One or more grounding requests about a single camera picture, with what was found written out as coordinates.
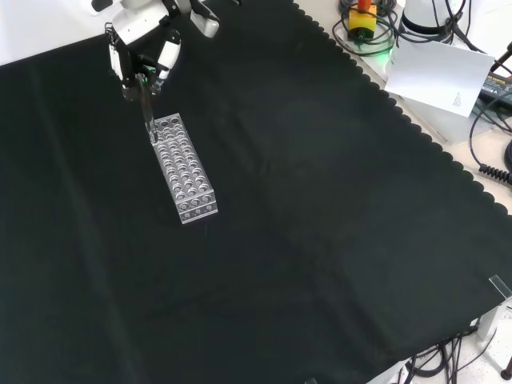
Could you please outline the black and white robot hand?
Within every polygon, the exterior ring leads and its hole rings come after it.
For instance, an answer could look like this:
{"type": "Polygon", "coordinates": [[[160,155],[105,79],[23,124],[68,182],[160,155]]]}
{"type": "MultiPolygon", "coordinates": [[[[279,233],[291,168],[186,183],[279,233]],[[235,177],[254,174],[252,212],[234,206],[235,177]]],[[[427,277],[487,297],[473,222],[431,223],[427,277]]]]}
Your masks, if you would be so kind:
{"type": "Polygon", "coordinates": [[[105,24],[110,65],[121,83],[123,97],[133,101],[142,88],[159,94],[181,51],[181,36],[170,29],[157,58],[138,53],[135,47],[157,30],[170,27],[176,17],[188,15],[207,38],[218,32],[220,19],[204,1],[120,1],[121,9],[105,24]]]}

